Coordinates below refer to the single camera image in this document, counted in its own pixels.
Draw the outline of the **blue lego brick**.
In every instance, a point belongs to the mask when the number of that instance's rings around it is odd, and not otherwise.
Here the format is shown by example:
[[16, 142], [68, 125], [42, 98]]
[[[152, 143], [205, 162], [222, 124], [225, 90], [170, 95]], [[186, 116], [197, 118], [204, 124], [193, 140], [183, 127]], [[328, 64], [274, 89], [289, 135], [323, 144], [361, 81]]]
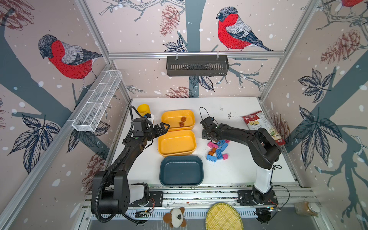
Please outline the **blue lego brick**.
[[223, 155], [222, 155], [222, 150], [221, 149], [216, 149], [216, 156], [218, 160], [222, 160], [223, 159]]
[[216, 162], [217, 161], [217, 157], [216, 156], [213, 156], [213, 155], [210, 155], [210, 154], [208, 154], [207, 156], [206, 156], [206, 159], [208, 160], [208, 161], [211, 161], [211, 162]]
[[226, 144], [227, 142], [225, 141], [225, 140], [221, 140], [221, 141], [218, 141], [217, 143], [216, 143], [216, 145], [217, 145], [217, 147], [218, 148], [220, 148], [220, 147], [222, 147], [224, 144]]

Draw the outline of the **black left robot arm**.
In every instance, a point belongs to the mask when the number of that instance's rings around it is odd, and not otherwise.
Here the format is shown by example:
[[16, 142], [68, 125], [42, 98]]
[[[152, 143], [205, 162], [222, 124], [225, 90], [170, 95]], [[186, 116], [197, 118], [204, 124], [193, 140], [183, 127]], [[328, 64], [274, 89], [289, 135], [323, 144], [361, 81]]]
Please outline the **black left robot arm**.
[[116, 214], [126, 216], [131, 203], [137, 201], [146, 205], [150, 202], [148, 185], [131, 185], [127, 176], [135, 160], [148, 146], [147, 142], [166, 134], [169, 128], [170, 125], [163, 122], [153, 125], [145, 117], [131, 122], [121, 154], [105, 171], [93, 177], [91, 212], [101, 223], [109, 222]]

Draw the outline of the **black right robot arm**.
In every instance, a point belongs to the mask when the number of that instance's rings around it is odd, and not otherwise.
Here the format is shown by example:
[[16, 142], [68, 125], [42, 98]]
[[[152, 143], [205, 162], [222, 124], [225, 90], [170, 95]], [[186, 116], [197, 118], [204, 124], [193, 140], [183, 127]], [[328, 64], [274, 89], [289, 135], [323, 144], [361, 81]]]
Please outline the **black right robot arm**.
[[216, 124], [213, 117], [200, 122], [202, 138], [213, 142], [229, 140], [247, 146], [257, 165], [256, 180], [252, 187], [252, 202], [262, 205], [275, 193], [271, 185], [274, 163], [279, 160], [281, 148], [265, 128], [246, 130], [226, 124]]

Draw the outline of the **yellow plastic bin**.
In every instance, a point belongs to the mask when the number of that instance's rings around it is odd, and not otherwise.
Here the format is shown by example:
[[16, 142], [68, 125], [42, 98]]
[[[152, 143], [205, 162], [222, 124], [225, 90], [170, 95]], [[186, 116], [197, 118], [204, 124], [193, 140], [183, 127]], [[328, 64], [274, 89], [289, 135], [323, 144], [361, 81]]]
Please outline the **yellow plastic bin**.
[[163, 157], [190, 155], [196, 150], [196, 137], [191, 130], [168, 132], [158, 138], [158, 151]]
[[[181, 118], [186, 117], [186, 121], [184, 122], [184, 127], [180, 127], [179, 123], [182, 122]], [[173, 110], [167, 111], [162, 115], [162, 122], [170, 125], [170, 131], [179, 131], [179, 130], [192, 130], [195, 125], [195, 115], [191, 110]]]

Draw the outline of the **yellow plastic goblet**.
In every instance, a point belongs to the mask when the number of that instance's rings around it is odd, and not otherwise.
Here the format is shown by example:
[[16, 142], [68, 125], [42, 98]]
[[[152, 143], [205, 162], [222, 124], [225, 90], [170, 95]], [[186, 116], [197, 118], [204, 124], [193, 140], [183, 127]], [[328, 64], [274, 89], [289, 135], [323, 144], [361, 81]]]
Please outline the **yellow plastic goblet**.
[[139, 114], [143, 117], [146, 114], [151, 114], [150, 112], [150, 106], [148, 104], [141, 104], [138, 106], [137, 111]]

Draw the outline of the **near yellow plastic bin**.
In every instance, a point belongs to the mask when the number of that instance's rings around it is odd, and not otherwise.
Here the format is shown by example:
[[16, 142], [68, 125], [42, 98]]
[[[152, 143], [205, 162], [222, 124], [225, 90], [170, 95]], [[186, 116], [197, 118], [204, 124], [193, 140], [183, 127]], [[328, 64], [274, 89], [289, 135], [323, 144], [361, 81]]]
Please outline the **near yellow plastic bin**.
[[190, 155], [196, 150], [196, 137], [191, 130], [168, 132], [158, 138], [158, 151], [163, 157]]

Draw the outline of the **brown lego brick front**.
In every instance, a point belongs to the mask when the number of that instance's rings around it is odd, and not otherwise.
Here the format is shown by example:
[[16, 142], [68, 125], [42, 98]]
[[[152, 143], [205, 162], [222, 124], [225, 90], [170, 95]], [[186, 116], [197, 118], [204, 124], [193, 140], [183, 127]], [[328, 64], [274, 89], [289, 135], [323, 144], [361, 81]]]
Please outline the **brown lego brick front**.
[[216, 153], [216, 151], [209, 151], [208, 155], [213, 156]]

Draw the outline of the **blue lego brick front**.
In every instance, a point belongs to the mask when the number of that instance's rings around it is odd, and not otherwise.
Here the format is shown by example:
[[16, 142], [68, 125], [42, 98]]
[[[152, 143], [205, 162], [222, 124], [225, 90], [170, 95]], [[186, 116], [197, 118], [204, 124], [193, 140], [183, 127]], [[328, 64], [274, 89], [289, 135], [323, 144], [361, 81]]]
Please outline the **blue lego brick front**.
[[217, 157], [216, 156], [213, 156], [213, 155], [210, 155], [210, 154], [208, 154], [207, 156], [206, 156], [206, 159], [208, 160], [208, 161], [211, 161], [211, 162], [216, 162], [217, 161]]

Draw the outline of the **dark teal plastic bin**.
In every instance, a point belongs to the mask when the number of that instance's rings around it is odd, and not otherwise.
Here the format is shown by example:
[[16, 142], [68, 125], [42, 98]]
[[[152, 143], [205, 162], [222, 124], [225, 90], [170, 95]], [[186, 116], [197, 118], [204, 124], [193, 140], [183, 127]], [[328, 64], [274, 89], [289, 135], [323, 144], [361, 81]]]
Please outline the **dark teal plastic bin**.
[[166, 157], [159, 179], [163, 186], [198, 186], [204, 179], [203, 162], [194, 155]]

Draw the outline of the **snack chips bag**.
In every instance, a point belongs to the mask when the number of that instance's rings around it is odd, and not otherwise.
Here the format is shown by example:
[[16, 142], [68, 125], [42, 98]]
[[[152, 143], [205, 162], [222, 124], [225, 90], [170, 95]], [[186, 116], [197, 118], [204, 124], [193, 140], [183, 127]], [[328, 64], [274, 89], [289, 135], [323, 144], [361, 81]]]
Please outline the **snack chips bag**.
[[281, 137], [279, 132], [274, 128], [274, 126], [267, 120], [266, 116], [262, 111], [257, 111], [255, 113], [243, 116], [242, 119], [246, 123], [250, 130], [257, 130], [259, 128], [264, 128], [271, 135], [271, 137], [280, 146], [285, 145], [285, 140]]

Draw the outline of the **woven bamboo tray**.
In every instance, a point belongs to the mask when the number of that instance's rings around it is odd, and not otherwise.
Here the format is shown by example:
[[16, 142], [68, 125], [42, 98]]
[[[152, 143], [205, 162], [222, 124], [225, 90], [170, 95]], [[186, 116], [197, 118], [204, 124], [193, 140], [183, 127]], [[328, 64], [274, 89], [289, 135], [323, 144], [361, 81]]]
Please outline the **woven bamboo tray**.
[[206, 215], [206, 230], [243, 230], [238, 211], [229, 204], [216, 203]]

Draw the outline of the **plush dog toy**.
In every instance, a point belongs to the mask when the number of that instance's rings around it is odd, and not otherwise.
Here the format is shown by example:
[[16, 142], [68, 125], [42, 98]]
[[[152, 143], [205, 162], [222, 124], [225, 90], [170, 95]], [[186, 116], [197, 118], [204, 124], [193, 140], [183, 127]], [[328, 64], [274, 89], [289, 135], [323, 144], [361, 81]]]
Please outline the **plush dog toy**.
[[185, 208], [175, 208], [163, 217], [163, 221], [170, 225], [171, 228], [186, 227]]

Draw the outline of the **amber glass jar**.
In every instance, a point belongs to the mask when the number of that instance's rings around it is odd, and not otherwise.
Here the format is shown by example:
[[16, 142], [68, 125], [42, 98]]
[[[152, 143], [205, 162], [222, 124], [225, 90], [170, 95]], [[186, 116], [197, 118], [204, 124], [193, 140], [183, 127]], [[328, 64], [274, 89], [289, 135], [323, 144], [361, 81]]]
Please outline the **amber glass jar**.
[[295, 211], [300, 216], [318, 216], [321, 208], [314, 202], [299, 202], [294, 205]]

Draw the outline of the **black wall basket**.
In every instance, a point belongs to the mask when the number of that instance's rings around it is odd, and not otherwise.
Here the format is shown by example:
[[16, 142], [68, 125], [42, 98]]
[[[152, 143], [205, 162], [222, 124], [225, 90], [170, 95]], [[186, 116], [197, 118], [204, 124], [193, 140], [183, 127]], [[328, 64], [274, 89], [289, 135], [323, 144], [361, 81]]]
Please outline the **black wall basket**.
[[226, 76], [229, 70], [226, 55], [168, 56], [166, 71], [170, 77]]

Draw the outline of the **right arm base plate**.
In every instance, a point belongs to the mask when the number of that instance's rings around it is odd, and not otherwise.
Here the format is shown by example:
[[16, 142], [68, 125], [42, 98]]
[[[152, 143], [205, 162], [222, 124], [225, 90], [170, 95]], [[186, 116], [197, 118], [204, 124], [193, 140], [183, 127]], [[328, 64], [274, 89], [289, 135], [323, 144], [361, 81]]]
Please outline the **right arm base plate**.
[[263, 194], [258, 190], [237, 191], [237, 203], [241, 206], [278, 206], [278, 200], [273, 189]]

